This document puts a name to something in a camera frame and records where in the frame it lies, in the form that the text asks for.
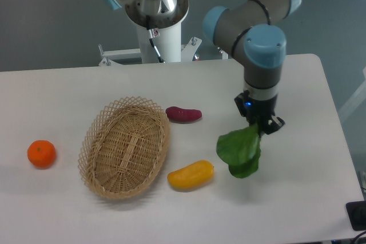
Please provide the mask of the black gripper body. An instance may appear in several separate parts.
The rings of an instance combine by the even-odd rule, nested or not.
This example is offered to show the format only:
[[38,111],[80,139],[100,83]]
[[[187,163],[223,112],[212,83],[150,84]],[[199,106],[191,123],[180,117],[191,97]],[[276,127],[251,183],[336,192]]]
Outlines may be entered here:
[[271,99],[261,101],[251,98],[249,91],[244,91],[244,117],[250,125],[269,120],[275,114],[276,102],[277,95]]

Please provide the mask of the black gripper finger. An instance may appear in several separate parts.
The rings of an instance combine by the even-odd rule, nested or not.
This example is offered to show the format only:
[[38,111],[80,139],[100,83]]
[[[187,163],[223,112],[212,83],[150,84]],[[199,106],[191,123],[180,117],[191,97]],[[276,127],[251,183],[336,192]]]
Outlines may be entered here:
[[248,95],[249,91],[245,90],[234,99],[234,102],[242,117],[246,117],[247,115]]
[[258,134],[260,137],[270,135],[280,130],[284,125],[285,121],[275,115],[261,118],[258,123]]

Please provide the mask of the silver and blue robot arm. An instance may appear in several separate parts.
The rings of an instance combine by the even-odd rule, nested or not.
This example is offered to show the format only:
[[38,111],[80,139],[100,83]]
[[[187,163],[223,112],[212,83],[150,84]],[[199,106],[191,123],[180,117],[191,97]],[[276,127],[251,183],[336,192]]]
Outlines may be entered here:
[[[207,39],[244,67],[244,90],[235,103],[261,135],[284,125],[275,105],[287,41],[277,23],[296,11],[301,1],[246,0],[233,10],[216,6],[203,20]],[[188,0],[104,2],[112,10],[125,9],[135,24],[144,63],[182,61],[181,23],[188,14]]]

